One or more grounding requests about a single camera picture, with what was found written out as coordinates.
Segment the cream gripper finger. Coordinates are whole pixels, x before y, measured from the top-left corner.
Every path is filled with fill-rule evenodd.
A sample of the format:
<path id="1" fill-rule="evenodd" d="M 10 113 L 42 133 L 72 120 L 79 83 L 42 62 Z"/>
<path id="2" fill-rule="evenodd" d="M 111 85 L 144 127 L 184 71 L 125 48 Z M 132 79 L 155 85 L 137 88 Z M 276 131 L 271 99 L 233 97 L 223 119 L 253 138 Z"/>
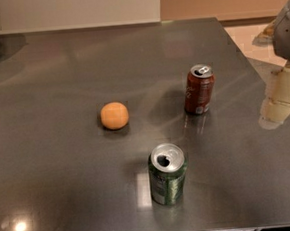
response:
<path id="1" fill-rule="evenodd" d="M 266 130 L 276 129 L 290 116 L 290 61 L 272 70 L 265 88 L 259 124 Z"/>

